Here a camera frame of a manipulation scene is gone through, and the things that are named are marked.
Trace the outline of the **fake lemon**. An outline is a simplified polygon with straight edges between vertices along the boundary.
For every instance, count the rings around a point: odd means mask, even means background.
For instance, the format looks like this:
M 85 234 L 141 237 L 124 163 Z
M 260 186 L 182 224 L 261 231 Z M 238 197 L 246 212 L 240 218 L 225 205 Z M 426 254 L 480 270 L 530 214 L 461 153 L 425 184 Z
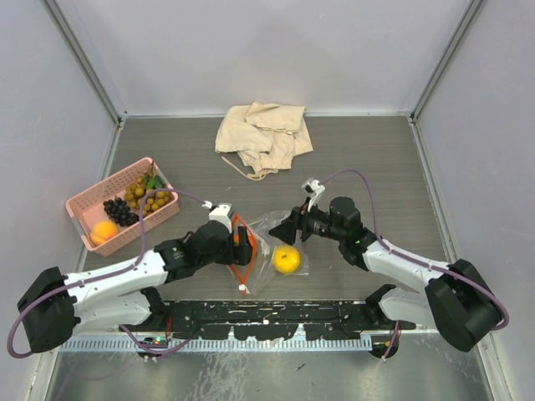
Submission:
M 297 248 L 288 245 L 278 246 L 273 253 L 273 267 L 282 274 L 295 273 L 301 264 L 301 255 Z

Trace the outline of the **fake black grape bunch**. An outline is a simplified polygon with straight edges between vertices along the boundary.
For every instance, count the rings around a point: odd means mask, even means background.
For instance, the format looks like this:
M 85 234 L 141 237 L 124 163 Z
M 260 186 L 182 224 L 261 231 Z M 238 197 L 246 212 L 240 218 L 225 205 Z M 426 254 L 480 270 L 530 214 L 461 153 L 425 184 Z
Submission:
M 139 215 L 130 209 L 125 200 L 120 197 L 105 200 L 102 204 L 107 217 L 120 227 L 133 226 L 139 221 Z

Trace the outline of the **fake brown longan bunch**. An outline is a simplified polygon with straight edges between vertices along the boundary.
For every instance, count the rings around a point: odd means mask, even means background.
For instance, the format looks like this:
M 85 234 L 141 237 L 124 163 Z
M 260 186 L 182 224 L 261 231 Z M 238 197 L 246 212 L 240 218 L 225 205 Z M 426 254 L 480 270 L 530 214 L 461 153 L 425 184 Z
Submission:
M 123 205 L 128 207 L 132 216 L 139 213 L 148 216 L 170 202 L 171 193 L 167 190 L 166 183 L 154 162 L 135 177 L 126 187 L 123 196 Z

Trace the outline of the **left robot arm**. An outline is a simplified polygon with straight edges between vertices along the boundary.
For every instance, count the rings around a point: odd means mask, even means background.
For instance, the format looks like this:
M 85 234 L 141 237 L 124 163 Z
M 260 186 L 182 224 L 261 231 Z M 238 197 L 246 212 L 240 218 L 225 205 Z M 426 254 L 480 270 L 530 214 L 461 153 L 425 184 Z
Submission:
M 141 256 L 88 272 L 42 271 L 18 301 L 31 353 L 44 353 L 74 334 L 95 328 L 163 328 L 167 311 L 156 287 L 219 264 L 246 266 L 257 254 L 251 231 L 209 221 L 180 239 L 163 241 Z

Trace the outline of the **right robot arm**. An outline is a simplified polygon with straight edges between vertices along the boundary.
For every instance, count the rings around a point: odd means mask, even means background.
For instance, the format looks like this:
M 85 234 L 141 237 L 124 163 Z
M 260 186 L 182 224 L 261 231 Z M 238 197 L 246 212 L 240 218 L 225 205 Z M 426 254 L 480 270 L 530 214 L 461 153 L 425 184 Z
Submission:
M 338 242 L 348 264 L 399 282 L 367 297 L 366 317 L 375 328 L 412 322 L 435 329 L 452 347 L 468 352 L 508 322 L 504 306 L 470 262 L 438 262 L 403 251 L 365 227 L 348 197 L 334 198 L 327 211 L 306 200 L 269 234 L 288 245 L 310 236 L 329 238 Z

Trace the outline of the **clear zip top bag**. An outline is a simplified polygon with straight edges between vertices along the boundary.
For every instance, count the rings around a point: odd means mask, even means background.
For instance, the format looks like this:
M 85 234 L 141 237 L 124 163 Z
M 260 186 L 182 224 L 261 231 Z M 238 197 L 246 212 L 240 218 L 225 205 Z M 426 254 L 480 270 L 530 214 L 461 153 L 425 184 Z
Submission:
M 281 245 L 286 245 L 280 240 L 273 238 L 268 231 L 277 226 L 283 219 L 288 217 L 289 211 L 272 211 L 252 221 L 245 222 L 239 214 L 232 220 L 232 227 L 247 226 L 256 238 L 256 256 L 246 266 L 230 265 L 228 269 L 237 279 L 238 291 L 243 295 L 257 295 L 265 287 L 275 281 L 281 281 L 284 277 L 306 277 L 309 274 L 308 255 L 303 246 L 295 243 L 301 255 L 299 269 L 292 274 L 282 274 L 273 267 L 274 250 Z

